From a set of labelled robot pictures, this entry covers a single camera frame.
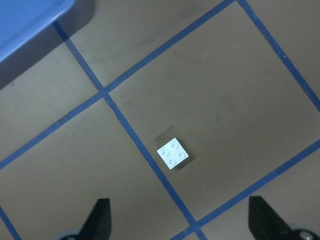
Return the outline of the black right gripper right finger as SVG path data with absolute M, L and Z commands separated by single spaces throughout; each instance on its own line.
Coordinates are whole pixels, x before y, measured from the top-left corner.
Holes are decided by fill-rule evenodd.
M 288 240 L 293 232 L 261 196 L 249 197 L 248 227 L 255 240 Z

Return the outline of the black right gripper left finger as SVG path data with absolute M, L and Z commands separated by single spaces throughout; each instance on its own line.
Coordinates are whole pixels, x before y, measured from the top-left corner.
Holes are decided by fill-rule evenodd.
M 97 200 L 76 240 L 108 240 L 111 235 L 111 203 L 109 198 Z

